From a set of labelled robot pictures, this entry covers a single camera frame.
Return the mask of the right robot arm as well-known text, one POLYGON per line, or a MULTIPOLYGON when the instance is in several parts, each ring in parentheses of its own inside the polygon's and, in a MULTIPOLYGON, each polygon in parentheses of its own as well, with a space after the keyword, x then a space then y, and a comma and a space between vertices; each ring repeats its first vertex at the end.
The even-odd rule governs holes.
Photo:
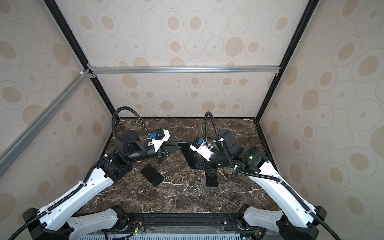
POLYGON ((242 147, 230 131, 219 131, 219 135, 210 140, 196 138, 180 146, 189 166, 205 171, 208 187, 218 185, 219 168, 231 167, 262 187, 280 207, 278 211, 267 211, 244 206, 239 213, 240 227, 261 227, 278 232, 285 240, 315 240, 320 225, 334 239, 340 238, 325 223, 327 211, 323 207, 315 207, 301 197, 257 147, 242 147))

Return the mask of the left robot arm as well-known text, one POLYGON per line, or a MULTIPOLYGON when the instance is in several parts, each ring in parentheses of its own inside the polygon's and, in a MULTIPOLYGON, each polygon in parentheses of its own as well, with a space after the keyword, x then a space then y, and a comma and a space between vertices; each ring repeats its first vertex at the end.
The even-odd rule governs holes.
POLYGON ((74 220, 76 213, 89 200, 129 173, 137 161, 157 158, 160 162, 179 151, 177 142, 169 141, 168 130, 157 130, 142 144, 138 132, 126 131, 116 137, 113 151, 94 163, 85 178, 52 203, 24 213, 25 224, 16 230, 14 240, 29 230, 34 240, 70 240, 85 224, 74 220))

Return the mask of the black phone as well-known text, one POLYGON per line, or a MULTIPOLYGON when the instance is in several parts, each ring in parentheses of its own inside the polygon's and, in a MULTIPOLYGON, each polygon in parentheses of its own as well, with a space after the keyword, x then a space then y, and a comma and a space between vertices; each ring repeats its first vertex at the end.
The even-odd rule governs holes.
POLYGON ((188 163, 188 157, 197 156, 196 153, 190 148, 190 145, 191 145, 190 143, 179 142, 179 145, 182 147, 181 152, 185 157, 187 163, 188 163))
POLYGON ((160 174, 153 166, 146 165, 141 170, 142 176, 147 179, 154 187, 157 187, 160 185, 160 183, 163 182, 165 179, 162 174, 160 174))

